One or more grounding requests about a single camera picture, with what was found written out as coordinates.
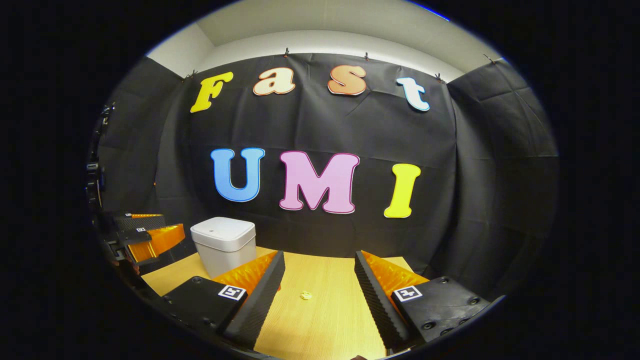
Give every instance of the screw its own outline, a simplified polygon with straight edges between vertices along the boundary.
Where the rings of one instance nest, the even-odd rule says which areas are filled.
[[[435,322],[427,322],[422,326],[422,330],[429,330],[436,325]]]
[[[208,318],[202,318],[202,321],[204,322],[205,325],[208,325],[210,328],[215,329],[216,328],[216,324],[213,323],[210,319]]]

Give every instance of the table surface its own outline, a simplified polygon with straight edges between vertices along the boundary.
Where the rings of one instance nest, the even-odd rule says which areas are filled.
[[[272,252],[256,247],[257,257]],[[353,258],[284,253],[281,290],[273,299],[254,350],[282,359],[350,360],[386,356],[378,328],[353,270]],[[386,260],[411,270],[402,257]],[[193,276],[210,279],[198,253],[142,275],[163,296]],[[303,291],[312,298],[303,300]]]

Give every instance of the clip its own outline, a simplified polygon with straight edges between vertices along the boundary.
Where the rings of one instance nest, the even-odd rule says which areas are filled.
[[[184,82],[184,80],[188,79],[188,78],[193,78],[193,76],[197,73],[197,71],[194,69],[192,73],[188,74],[187,76],[184,77],[184,79],[182,79],[182,82]]]
[[[495,61],[491,60],[491,58],[490,58],[489,56],[487,56],[485,53],[482,53],[482,55],[484,55],[484,57],[488,58],[488,59],[489,59],[489,61],[490,61],[492,64],[495,64]]]
[[[103,126],[107,126],[107,125],[109,125],[109,115],[110,115],[110,114],[111,114],[111,112],[112,112],[113,110],[115,110],[115,109],[116,109],[116,102],[115,102],[115,101],[114,101],[114,102],[112,102],[112,103],[111,103],[111,105],[105,105],[105,106],[102,108],[102,113],[101,113],[101,115],[102,115],[102,125],[103,125]]]

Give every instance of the blue letter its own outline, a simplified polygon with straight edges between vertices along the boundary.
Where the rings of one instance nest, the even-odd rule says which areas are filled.
[[[404,87],[404,96],[411,106],[420,111],[429,110],[429,103],[420,98],[420,93],[424,94],[424,88],[416,84],[413,78],[399,78],[396,81]]]
[[[240,152],[240,156],[246,160],[246,186],[242,189],[231,185],[231,159],[235,155],[231,149],[217,149],[211,152],[216,190],[227,200],[253,200],[260,191],[260,159],[264,157],[264,150],[248,147]]]

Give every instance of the letter m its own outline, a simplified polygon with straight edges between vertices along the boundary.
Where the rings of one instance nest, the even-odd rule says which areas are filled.
[[[334,154],[322,175],[318,176],[306,152],[286,151],[280,155],[286,167],[284,199],[280,207],[285,210],[300,210],[304,206],[298,199],[298,189],[307,200],[311,210],[315,210],[329,191],[329,199],[322,205],[328,213],[350,214],[355,206],[351,203],[353,171],[360,163],[354,154]]]

